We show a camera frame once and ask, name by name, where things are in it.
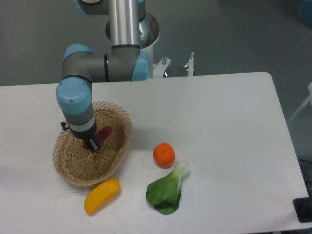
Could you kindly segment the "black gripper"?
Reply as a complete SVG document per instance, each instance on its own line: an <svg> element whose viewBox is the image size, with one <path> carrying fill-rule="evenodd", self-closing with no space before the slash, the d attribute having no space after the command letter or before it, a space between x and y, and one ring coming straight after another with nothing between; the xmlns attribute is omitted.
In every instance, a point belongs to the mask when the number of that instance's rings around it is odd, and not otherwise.
<svg viewBox="0 0 312 234"><path fill-rule="evenodd" d="M64 131L70 130L76 138L84 141L84 149L88 149L93 153L101 149L101 146L96 142L95 138L97 130L97 124L95 121L89 121L82 125L74 125L65 121L60 124Z"/></svg>

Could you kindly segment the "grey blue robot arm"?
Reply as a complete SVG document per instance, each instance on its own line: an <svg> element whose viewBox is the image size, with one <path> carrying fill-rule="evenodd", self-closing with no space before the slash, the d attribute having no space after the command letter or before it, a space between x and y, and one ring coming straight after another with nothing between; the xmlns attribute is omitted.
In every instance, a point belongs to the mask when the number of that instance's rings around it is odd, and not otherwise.
<svg viewBox="0 0 312 234"><path fill-rule="evenodd" d="M143 0L76 0L76 9L86 16L109 15L111 52L95 56L88 46L66 48L62 80L56 98L66 122L63 129L83 140L88 150L100 150L92 105L93 82L143 81L150 76L149 56L141 50L150 26Z"/></svg>

